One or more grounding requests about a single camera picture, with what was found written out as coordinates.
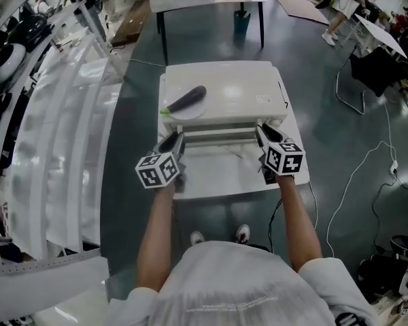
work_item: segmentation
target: eggplant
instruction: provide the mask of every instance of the eggplant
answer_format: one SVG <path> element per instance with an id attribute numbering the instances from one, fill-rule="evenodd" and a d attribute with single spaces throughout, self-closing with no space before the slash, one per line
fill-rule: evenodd
<path id="1" fill-rule="evenodd" d="M 161 109 L 160 113 L 167 115 L 174 113 L 179 110 L 183 110 L 196 104 L 197 102 L 204 99 L 207 94 L 207 89 L 204 86 L 198 86 L 192 89 L 190 92 L 183 95 L 180 99 L 176 100 L 174 103 L 170 104 L 165 109 Z"/>

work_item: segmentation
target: sneaker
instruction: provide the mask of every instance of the sneaker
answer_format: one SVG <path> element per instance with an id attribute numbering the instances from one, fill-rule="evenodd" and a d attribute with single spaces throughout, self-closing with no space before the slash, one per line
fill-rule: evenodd
<path id="1" fill-rule="evenodd" d="M 190 235 L 190 242 L 192 246 L 199 244 L 200 242 L 205 242 L 204 235 L 201 232 L 195 231 Z"/>
<path id="2" fill-rule="evenodd" d="M 241 225 L 236 232 L 236 243 L 247 244 L 250 239 L 250 227 L 248 225 Z"/>
<path id="3" fill-rule="evenodd" d="M 334 41 L 333 41 L 333 37 L 332 37 L 331 35 L 329 35 L 327 32 L 325 32 L 325 33 L 322 34 L 322 38 L 323 38 L 323 40 L 326 41 L 326 43 L 327 43 L 329 46 L 335 46 L 335 43 L 334 43 Z"/>
<path id="4" fill-rule="evenodd" d="M 330 35 L 333 38 L 333 40 L 335 40 L 335 41 L 339 40 L 339 37 L 334 32 L 332 32 Z"/>

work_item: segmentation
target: white plate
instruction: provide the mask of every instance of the white plate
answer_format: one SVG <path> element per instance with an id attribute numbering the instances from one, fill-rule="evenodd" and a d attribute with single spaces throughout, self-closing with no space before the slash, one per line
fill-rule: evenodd
<path id="1" fill-rule="evenodd" d="M 168 107 L 170 104 L 174 103 L 177 99 L 181 98 L 186 93 L 189 93 L 195 87 L 197 87 L 196 84 L 184 84 L 184 85 L 178 86 L 177 88 L 170 90 L 165 95 L 165 98 L 163 100 L 163 105 L 165 107 Z M 183 110 L 179 110 L 174 113 L 171 113 L 170 116 L 172 118 L 175 118 L 176 120 L 181 120 L 181 121 L 192 120 L 194 118 L 197 118 L 201 116 L 203 113 L 205 113 L 205 110 L 207 109 L 207 99 L 206 98 L 207 96 L 205 96 L 203 100 L 195 103 L 194 105 L 191 105 Z"/>

